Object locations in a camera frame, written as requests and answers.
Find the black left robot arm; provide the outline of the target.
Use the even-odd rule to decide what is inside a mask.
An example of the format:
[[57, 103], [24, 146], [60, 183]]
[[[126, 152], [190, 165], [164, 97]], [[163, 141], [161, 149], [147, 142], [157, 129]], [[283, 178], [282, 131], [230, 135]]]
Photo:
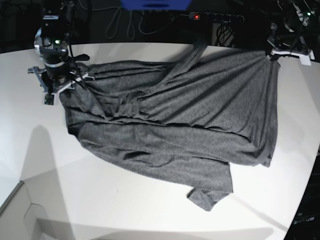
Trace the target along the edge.
[[271, 61], [280, 57], [294, 57], [305, 66], [316, 60], [314, 47], [307, 38], [320, 35], [320, 2], [318, 0], [278, 0], [280, 17], [270, 23], [266, 56]]

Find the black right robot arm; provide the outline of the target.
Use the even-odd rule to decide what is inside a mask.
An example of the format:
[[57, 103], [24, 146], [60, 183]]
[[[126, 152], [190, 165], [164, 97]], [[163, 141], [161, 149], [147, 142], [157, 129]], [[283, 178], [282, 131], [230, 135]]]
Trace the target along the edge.
[[90, 57], [86, 54], [74, 56], [72, 51], [75, 8], [74, 0], [45, 0], [43, 3], [42, 21], [33, 45], [44, 67], [33, 66], [27, 72], [34, 74], [43, 88], [45, 105], [55, 105], [60, 93], [74, 90], [76, 85], [86, 88], [86, 80], [95, 79], [82, 64]]

